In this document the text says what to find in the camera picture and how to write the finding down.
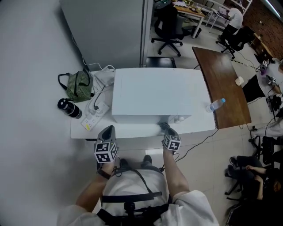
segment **white box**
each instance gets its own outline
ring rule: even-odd
[[[173,68],[116,70],[112,116],[118,123],[174,123],[192,115],[190,76]]]

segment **power strip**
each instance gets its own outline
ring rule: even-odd
[[[109,110],[109,106],[104,102],[99,102],[96,106],[98,107],[96,113],[94,115],[89,113],[81,122],[81,125],[88,131],[91,131]]]

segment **green bag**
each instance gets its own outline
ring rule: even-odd
[[[63,75],[69,76],[67,86],[60,82],[60,77]],[[94,94],[92,94],[92,75],[90,75],[86,69],[74,75],[70,73],[60,74],[58,75],[58,82],[74,102],[87,101],[94,96]]]

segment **black thermos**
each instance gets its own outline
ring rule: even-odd
[[[72,118],[80,118],[82,116],[82,111],[78,106],[69,102],[67,99],[61,99],[58,102],[58,108],[65,112],[65,114],[71,116]]]

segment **person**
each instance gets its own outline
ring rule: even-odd
[[[230,4],[230,11],[228,13],[229,24],[223,30],[222,35],[220,36],[220,40],[222,43],[225,43],[225,40],[229,39],[231,35],[236,33],[239,30],[243,23],[243,15],[240,10],[237,9],[236,5],[231,3]]]
[[[230,158],[233,165],[228,166],[231,177],[238,179],[246,195],[257,200],[275,200],[283,190],[279,169],[265,169],[255,156],[237,156]]]
[[[268,85],[266,75],[276,78],[277,84]],[[243,87],[244,95],[248,103],[257,98],[268,98],[269,96],[280,94],[282,89],[283,63],[276,58],[272,59],[263,74],[261,74],[259,70]]]
[[[113,196],[130,196],[151,192],[162,192],[161,196],[153,200],[135,202],[136,209],[156,209],[161,213],[153,222],[149,216],[144,215],[144,221],[134,221],[135,215],[129,215],[132,220],[127,225],[198,225],[216,226],[219,225],[206,196],[197,190],[190,191],[189,184],[175,163],[172,151],[163,148],[164,167],[166,179],[162,172],[152,165],[149,155],[146,155],[141,164],[141,169],[135,170],[129,167],[125,159],[120,161],[120,169],[114,171],[108,180],[103,174],[111,174],[114,163],[105,163],[101,170],[104,173],[97,174],[89,186],[80,194],[76,203],[62,210],[57,218],[58,226],[100,226],[100,225],[123,225],[120,222],[105,222],[117,220],[115,216],[127,216],[123,203],[103,203],[98,214],[92,213],[99,198]],[[172,203],[167,204],[166,185]]]

